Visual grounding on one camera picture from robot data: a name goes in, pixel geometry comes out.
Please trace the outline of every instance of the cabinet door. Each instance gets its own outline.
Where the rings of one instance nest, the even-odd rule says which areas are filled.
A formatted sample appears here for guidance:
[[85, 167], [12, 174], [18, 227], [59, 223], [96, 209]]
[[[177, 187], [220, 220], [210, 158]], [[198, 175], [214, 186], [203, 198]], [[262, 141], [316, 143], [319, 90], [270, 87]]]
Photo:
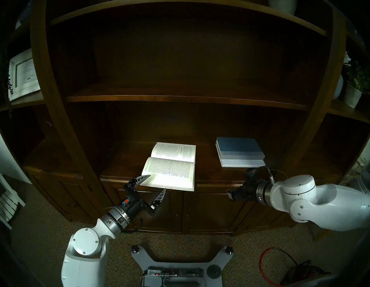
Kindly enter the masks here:
[[242, 232], [257, 231], [283, 226], [293, 226], [289, 213], [276, 210], [272, 207], [253, 203], [253, 207], [236, 230], [236, 235]]
[[226, 190], [235, 186], [197, 186], [184, 194], [184, 233], [232, 233], [253, 206], [246, 201], [232, 202]]
[[[102, 180], [102, 183], [111, 198], [117, 197], [114, 201], [118, 200], [121, 203], [127, 191], [123, 189], [125, 182], [111, 182]], [[140, 196], [150, 204], [162, 191], [161, 188], [139, 186], [138, 192]], [[158, 232], [181, 232], [181, 219], [182, 219], [182, 197], [183, 192], [178, 190], [166, 190], [166, 195], [162, 201], [161, 206], [157, 212], [151, 216], [145, 211], [142, 211], [139, 216], [143, 219], [144, 223], [140, 230], [158, 231]], [[135, 218], [129, 225], [129, 229], [136, 229], [140, 224], [138, 218]]]
[[41, 194], [68, 219], [95, 222], [99, 212], [87, 199], [87, 185], [76, 174], [53, 173], [25, 168]]

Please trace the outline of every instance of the wall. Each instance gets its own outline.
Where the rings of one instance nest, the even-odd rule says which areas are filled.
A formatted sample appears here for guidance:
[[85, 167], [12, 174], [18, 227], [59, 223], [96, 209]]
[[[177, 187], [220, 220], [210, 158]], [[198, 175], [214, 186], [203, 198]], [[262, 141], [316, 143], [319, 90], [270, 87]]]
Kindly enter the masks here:
[[12, 178], [31, 183], [28, 177], [24, 174], [17, 162], [11, 155], [3, 138], [0, 135], [0, 173], [6, 174]]
[[364, 150], [362, 151], [361, 155], [366, 158], [367, 164], [369, 164], [370, 162], [370, 140], [367, 141], [367, 144]]

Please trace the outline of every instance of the plant pot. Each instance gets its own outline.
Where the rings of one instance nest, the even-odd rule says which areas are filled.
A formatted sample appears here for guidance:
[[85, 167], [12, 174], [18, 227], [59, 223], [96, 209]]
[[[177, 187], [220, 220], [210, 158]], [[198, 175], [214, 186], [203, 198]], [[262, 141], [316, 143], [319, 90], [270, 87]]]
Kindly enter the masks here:
[[297, 9], [297, 0], [269, 0], [269, 6], [281, 12], [294, 15]]
[[359, 99], [362, 95], [362, 92], [351, 85], [347, 85], [346, 93], [344, 94], [343, 101], [349, 105], [351, 108], [355, 108]]

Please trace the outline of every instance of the white chair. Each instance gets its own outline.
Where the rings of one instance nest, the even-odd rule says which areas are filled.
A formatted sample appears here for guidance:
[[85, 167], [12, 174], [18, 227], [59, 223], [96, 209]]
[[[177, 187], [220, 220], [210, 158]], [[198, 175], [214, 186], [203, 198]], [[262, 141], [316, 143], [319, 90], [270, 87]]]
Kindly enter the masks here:
[[11, 230], [8, 221], [13, 217], [17, 210], [18, 202], [25, 206], [26, 204], [19, 198], [17, 192], [10, 187], [3, 175], [0, 173], [0, 181], [5, 188], [5, 193], [0, 197], [0, 221], [2, 221], [7, 228]]

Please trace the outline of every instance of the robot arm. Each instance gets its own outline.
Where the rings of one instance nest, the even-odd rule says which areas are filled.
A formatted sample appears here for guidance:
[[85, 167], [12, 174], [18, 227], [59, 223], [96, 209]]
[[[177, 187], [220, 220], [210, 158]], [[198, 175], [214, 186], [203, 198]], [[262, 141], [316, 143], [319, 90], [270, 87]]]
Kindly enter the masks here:
[[370, 222], [370, 195], [335, 184], [315, 185], [310, 175], [275, 183], [247, 170], [247, 181], [237, 190], [228, 190], [231, 200], [257, 201], [290, 214], [299, 223], [312, 221], [335, 231], [366, 227]]
[[70, 238], [62, 267], [64, 287], [103, 287], [107, 267], [109, 238], [116, 239], [139, 212], [145, 210], [154, 215], [166, 193], [164, 189], [149, 205], [136, 191], [150, 175], [139, 176], [125, 184], [128, 196], [119, 206], [99, 218], [95, 227], [82, 228]]

